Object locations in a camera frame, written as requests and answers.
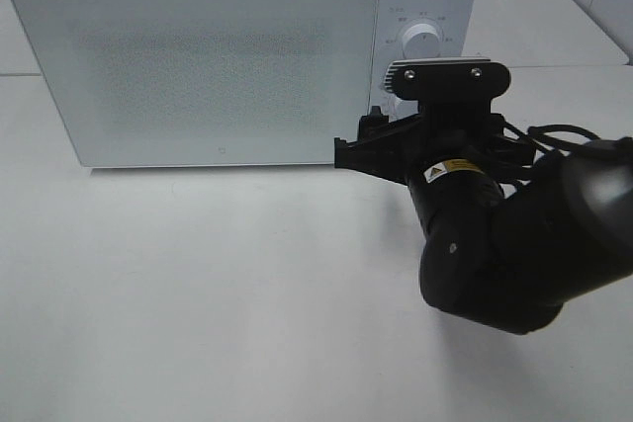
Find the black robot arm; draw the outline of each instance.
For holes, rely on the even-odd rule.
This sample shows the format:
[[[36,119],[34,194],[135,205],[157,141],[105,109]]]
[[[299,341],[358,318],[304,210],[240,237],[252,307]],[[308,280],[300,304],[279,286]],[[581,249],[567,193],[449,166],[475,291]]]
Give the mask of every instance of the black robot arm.
[[[357,141],[335,140],[335,166],[408,186],[426,236],[427,303],[524,334],[633,273],[633,146],[580,127],[521,132],[491,113],[509,83],[486,59],[395,62],[385,88],[418,101],[418,114],[390,123],[372,108]],[[502,183],[516,193],[505,198]]]

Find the table surface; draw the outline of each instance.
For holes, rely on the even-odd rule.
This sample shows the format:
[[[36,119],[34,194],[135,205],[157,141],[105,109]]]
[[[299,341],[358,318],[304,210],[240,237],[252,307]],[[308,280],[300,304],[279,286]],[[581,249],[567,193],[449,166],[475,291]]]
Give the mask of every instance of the table surface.
[[[463,54],[508,66],[628,62],[573,0],[475,0]],[[39,71],[11,2],[0,0],[0,75]]]
[[[520,127],[631,131],[629,66],[512,75]],[[404,187],[90,171],[41,77],[0,91],[0,420],[629,420],[633,280],[505,334],[423,303]]]

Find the warning label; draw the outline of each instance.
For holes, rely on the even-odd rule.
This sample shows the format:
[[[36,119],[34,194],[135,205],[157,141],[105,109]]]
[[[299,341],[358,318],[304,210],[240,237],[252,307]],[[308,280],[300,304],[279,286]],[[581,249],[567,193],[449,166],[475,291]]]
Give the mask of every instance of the warning label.
[[[469,162],[464,158],[454,158],[451,160],[438,162],[435,165],[427,168],[424,172],[424,179],[426,180],[426,183],[431,183],[432,181],[437,180],[439,177],[446,175],[447,173],[459,172],[463,170],[484,173],[474,163]]]

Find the white microwave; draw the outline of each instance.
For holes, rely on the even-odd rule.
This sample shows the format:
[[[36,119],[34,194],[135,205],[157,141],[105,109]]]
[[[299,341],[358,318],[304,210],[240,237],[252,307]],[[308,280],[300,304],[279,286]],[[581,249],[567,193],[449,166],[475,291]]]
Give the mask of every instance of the white microwave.
[[[459,56],[473,0],[12,0],[82,165],[332,163],[394,60]]]

